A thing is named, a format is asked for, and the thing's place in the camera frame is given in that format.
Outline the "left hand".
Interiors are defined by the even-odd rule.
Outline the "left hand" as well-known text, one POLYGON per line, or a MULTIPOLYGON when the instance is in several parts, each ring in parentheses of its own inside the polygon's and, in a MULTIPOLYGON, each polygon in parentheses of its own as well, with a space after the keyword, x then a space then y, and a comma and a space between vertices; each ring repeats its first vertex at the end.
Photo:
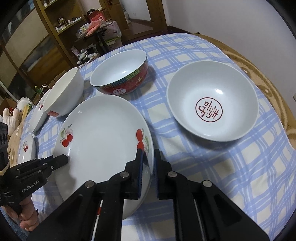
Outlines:
POLYGON ((28 232, 32 232, 39 225, 38 215, 31 197, 30 195, 20 202, 20 206, 22 207, 22 213, 20 215, 17 215, 11 207, 7 205, 3 206, 7 215, 13 221, 19 220, 20 227, 28 232))

